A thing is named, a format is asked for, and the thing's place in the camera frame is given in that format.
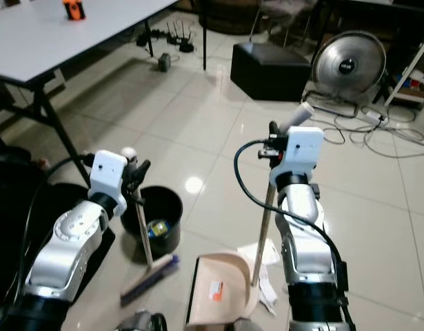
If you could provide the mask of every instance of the black trash bin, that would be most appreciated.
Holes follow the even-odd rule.
[[[173,252],[179,244],[183,203],[177,193],[163,186],[142,188],[141,197],[145,199],[143,209],[147,224],[155,220],[166,220],[169,224],[169,229],[165,234],[149,238],[152,257],[158,259]],[[128,201],[128,209],[121,217],[121,222],[125,230],[137,240],[137,248],[144,251],[140,225],[133,201]]]

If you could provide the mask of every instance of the broom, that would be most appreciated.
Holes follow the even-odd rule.
[[[124,148],[121,154],[128,160],[128,166],[126,167],[125,174],[126,178],[137,178],[136,181],[143,181],[144,174],[150,167],[148,160],[144,161],[140,167],[138,166],[137,152],[133,148]],[[134,200],[135,210],[137,212],[137,221],[140,225],[141,240],[144,246],[144,252],[148,269],[143,275],[135,279],[133,282],[128,284],[121,291],[120,302],[121,306],[125,306],[135,300],[138,296],[144,293],[148,288],[152,287],[155,283],[162,280],[164,277],[171,274],[176,270],[179,258],[175,254],[166,254],[156,261],[152,258],[152,251],[150,249],[150,242],[148,236],[148,229],[145,222],[144,209],[142,206],[142,198],[140,189],[137,188],[132,193],[132,199]]]

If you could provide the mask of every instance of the chair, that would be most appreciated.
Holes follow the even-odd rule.
[[[283,47],[287,45],[288,32],[294,20],[304,12],[311,12],[318,0],[260,0],[259,9],[253,22],[252,31],[250,33],[249,41],[252,41],[254,29],[258,23],[259,15],[267,15],[270,19],[270,26],[268,33],[271,32],[273,21],[280,21],[283,25],[287,26],[285,33],[285,40]],[[310,26],[311,15],[309,15],[305,31],[303,33],[302,43],[305,41]]]

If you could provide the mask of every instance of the dustpan handle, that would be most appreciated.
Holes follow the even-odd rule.
[[[274,186],[269,182],[267,194],[265,196],[265,204],[273,205],[274,202]],[[265,247],[265,240],[267,239],[268,226],[270,224],[270,210],[264,209],[261,224],[261,233],[259,234],[258,250],[256,252],[256,261],[254,262],[252,287],[257,287],[259,281],[259,270],[261,269],[262,254]]]

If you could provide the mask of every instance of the wire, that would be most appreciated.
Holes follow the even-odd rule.
[[[253,140],[250,141],[248,143],[246,143],[244,146],[240,147],[238,149],[238,151],[236,152],[236,154],[234,155],[234,160],[233,160],[233,167],[234,167],[234,173],[236,175],[236,180],[238,181],[239,186],[241,187],[242,191],[245,193],[245,195],[252,200],[255,204],[261,206],[264,209],[267,210],[271,210],[273,212],[277,212],[279,214],[283,214],[289,217],[292,217],[295,220],[299,220],[300,222],[304,223],[305,225],[310,226],[313,230],[315,230],[317,233],[320,234],[320,236],[325,240],[326,244],[330,247],[330,250],[332,252],[332,257],[334,260],[334,270],[335,270],[335,275],[336,275],[336,280],[337,280],[337,295],[339,297],[339,299],[341,300],[340,306],[341,309],[343,311],[343,315],[345,317],[346,322],[348,323],[348,325],[350,326],[351,330],[355,330],[356,327],[352,322],[350,313],[348,312],[348,307],[347,307],[347,301],[345,299],[345,293],[343,290],[343,287],[345,284],[343,284],[341,282],[342,280],[346,280],[346,275],[343,274],[342,277],[339,277],[340,273],[343,273],[344,270],[342,270],[341,266],[342,264],[345,265],[345,263],[342,261],[341,255],[339,253],[339,250],[337,249],[336,245],[334,244],[333,240],[331,240],[331,238],[325,233],[325,231],[323,231],[322,229],[320,229],[317,225],[314,225],[312,222],[310,222],[309,220],[307,220],[306,218],[299,216],[297,214],[294,214],[292,212],[288,212],[279,208],[274,207],[273,205],[268,205],[264,202],[262,202],[261,200],[258,200],[245,186],[242,178],[241,178],[241,174],[239,172],[239,156],[241,155],[241,153],[246,150],[247,148],[249,148],[250,146],[253,145],[257,145],[257,144],[264,144],[267,143],[268,140],[267,139],[258,139],[258,140]]]
[[[388,110],[387,110],[387,116],[388,116],[388,119],[390,118],[390,111],[391,111],[391,109],[392,109],[392,107],[390,106],[389,108],[388,108]],[[411,110],[411,109],[409,109],[409,108],[407,108],[411,113],[412,113],[412,119],[410,119],[409,121],[401,121],[400,119],[398,119],[397,121],[399,122],[399,123],[411,123],[411,122],[414,122],[415,120],[416,120],[416,118],[417,118],[417,113],[415,113],[415,111],[413,111],[413,110]]]
[[[85,155],[79,155],[79,160],[83,159],[85,157]],[[41,191],[41,189],[43,188],[43,186],[46,184],[46,182],[48,181],[48,179],[62,166],[64,166],[65,164],[74,161],[74,159],[72,157],[68,157],[60,162],[58,162],[56,165],[54,165],[53,167],[51,167],[43,176],[43,178],[41,179],[40,183],[38,184],[36,190],[34,191],[34,195],[32,196],[31,199],[31,203],[30,203],[30,208],[28,210],[28,216],[26,217],[26,222],[25,222],[25,229],[23,231],[23,237],[21,240],[21,246],[20,246],[20,254],[19,254],[19,270],[17,272],[17,288],[16,288],[16,292],[14,295],[14,300],[13,303],[16,303],[20,292],[21,292],[21,288],[23,285],[23,276],[25,274],[25,256],[26,256],[26,252],[27,252],[27,248],[26,248],[26,241],[28,238],[28,231],[29,231],[29,227],[30,227],[30,220],[31,220],[31,216],[32,216],[32,211],[35,205],[35,202],[37,200],[37,197],[39,196],[39,193]]]
[[[368,108],[371,109],[375,112],[379,112],[378,110],[369,107],[369,106],[363,106],[361,108],[361,111],[363,113],[364,109]],[[316,120],[313,119],[314,122],[316,123],[323,123],[323,124],[327,124],[329,126],[332,126],[332,128],[324,128],[323,131],[327,132],[327,131],[337,131],[339,133],[339,135],[341,136],[341,141],[333,141],[328,139],[327,137],[324,137],[324,139],[328,142],[328,143],[332,143],[334,145],[343,145],[346,141],[345,141],[345,136],[343,135],[343,131],[349,132],[349,138],[350,141],[353,144],[356,145],[362,145],[362,146],[366,146],[369,150],[371,150],[372,152],[381,155],[382,157],[389,157],[391,159],[409,159],[412,157],[424,157],[424,153],[418,153],[418,154],[409,154],[409,155],[390,155],[390,154],[385,154],[383,152],[379,152],[378,150],[376,150],[375,148],[373,148],[370,145],[370,141],[373,137],[373,133],[374,131],[380,130],[380,131],[384,131],[384,132],[388,132],[390,134],[393,134],[394,136],[403,139],[405,141],[408,141],[410,143],[414,143],[418,146],[422,146],[424,147],[424,143],[422,141],[424,141],[424,134],[422,134],[421,132],[419,132],[418,130],[415,129],[411,129],[411,128],[393,128],[393,127],[388,127],[387,124],[382,126],[381,122],[377,125],[377,126],[361,126],[359,128],[355,128],[355,129],[349,129],[346,128],[345,126],[342,126],[339,122],[339,116],[336,116],[334,118],[334,123],[330,123],[328,121],[321,121],[321,120]],[[405,121],[402,123],[410,123],[412,122],[412,120],[410,121]],[[353,138],[354,134],[363,134],[362,138],[360,140],[356,140]]]

